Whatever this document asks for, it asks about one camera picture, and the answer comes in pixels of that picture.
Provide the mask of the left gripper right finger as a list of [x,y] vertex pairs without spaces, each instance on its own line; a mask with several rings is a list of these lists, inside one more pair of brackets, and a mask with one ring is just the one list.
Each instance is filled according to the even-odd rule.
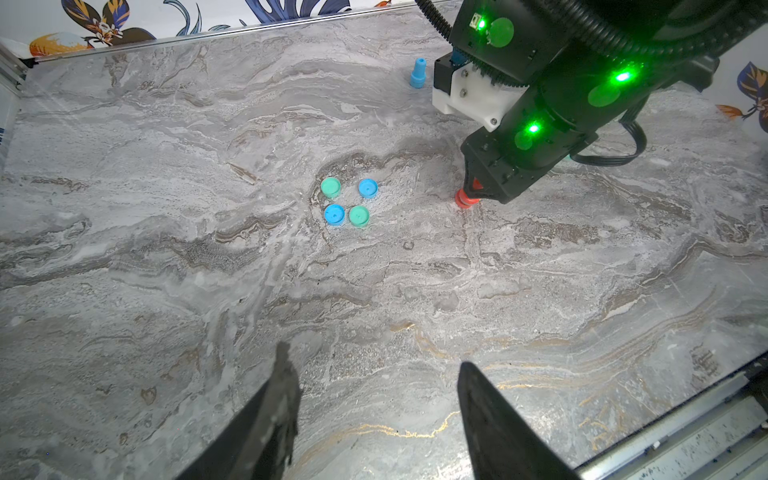
[[471,362],[460,366],[457,393],[476,479],[578,477]]

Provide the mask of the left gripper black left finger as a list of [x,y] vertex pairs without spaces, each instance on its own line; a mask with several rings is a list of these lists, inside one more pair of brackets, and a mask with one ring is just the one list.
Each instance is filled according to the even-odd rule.
[[180,479],[281,479],[291,465],[302,397],[290,345],[276,345],[268,380]]

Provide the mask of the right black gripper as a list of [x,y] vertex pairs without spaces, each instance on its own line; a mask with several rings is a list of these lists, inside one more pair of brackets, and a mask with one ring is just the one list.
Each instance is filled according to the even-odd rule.
[[432,103],[443,114],[464,115],[480,125],[460,147],[465,165],[460,188],[470,198],[506,204],[597,140],[596,132],[559,117],[536,87],[519,92],[494,83],[456,54],[434,63]]

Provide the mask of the red stamp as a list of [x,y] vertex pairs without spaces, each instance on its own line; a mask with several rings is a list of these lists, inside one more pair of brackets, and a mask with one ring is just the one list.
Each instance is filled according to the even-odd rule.
[[479,199],[468,197],[462,188],[456,192],[454,200],[456,205],[461,209],[470,209],[480,202]]

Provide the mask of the blue stamp lowest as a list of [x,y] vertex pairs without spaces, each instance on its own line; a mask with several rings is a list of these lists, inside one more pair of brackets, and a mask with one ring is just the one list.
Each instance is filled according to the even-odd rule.
[[409,84],[412,88],[420,89],[424,86],[426,79],[427,61],[424,58],[417,58],[410,74]]

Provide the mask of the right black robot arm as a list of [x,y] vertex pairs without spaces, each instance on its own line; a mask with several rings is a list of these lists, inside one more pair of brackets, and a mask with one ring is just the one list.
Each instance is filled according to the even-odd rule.
[[418,7],[452,48],[434,66],[434,106],[479,125],[461,146],[462,208],[506,204],[563,159],[631,163],[587,148],[617,121],[644,152],[650,96],[708,88],[720,57],[767,21],[763,1],[465,1],[454,21]]

